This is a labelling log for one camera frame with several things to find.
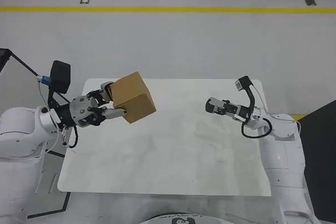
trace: cardboard box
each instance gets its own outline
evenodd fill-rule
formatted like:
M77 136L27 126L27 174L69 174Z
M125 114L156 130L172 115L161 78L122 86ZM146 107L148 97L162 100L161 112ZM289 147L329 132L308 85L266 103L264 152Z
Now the cardboard box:
M126 110L123 116L130 124L156 111L150 91L139 72L117 80L110 86L114 108Z

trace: white tabletop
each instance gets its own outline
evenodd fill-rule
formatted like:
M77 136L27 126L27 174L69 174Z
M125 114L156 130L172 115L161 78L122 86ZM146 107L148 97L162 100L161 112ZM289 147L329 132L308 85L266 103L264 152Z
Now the white tabletop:
M87 80L83 94L107 81L115 80ZM241 135L241 123L205 112L210 97L249 104L235 81L145 79L157 112L133 124L116 118L79 128L77 147L66 152L59 190L270 196L258 141ZM265 100L260 81L253 83ZM247 128L246 133L257 135Z

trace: white table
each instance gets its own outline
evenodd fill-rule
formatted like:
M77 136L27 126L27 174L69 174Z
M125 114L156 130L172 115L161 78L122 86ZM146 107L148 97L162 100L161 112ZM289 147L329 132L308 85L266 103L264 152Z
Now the white table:
M106 81L114 80L87 80L83 94ZM210 97L249 104L236 80L144 81L157 112L131 125L117 118L79 128L77 147L66 152L61 191L270 196L258 141L244 138L231 118L205 112ZM264 97L262 84L253 83Z

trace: black cable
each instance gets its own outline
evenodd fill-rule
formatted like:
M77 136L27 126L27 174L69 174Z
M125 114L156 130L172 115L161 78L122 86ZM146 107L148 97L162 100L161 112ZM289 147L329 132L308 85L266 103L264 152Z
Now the black cable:
M262 135L260 135L260 136L247 136L247 135L244 133L244 126L245 126L245 123L244 123L244 122L241 124L241 134L242 134L244 137L246 137L246 138L263 138L263 137L265 137L265 136L268 136L268 135L273 131L273 126L271 125L271 122L270 122L268 119L263 118L263 120L265 120L265 121L268 123L268 125L269 125L269 131L266 132L265 134L262 134Z
M70 103L69 100L66 99L66 97L64 97L62 94L60 94L59 92L56 92L57 95L59 95L61 98L63 98L66 102Z
M69 148L75 148L77 146L77 143L78 143L78 133L77 133L77 127L76 126L73 126L73 129L74 129L74 134L75 134L75 139L74 139L74 144L72 146L68 146Z

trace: yellow line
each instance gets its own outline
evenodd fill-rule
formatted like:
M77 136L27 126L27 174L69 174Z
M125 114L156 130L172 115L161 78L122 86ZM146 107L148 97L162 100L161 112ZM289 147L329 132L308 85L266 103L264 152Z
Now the yellow line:
M0 6L0 12L192 12L336 14L336 8Z
M289 114L294 120L300 120L301 118L305 117L306 115L303 114Z

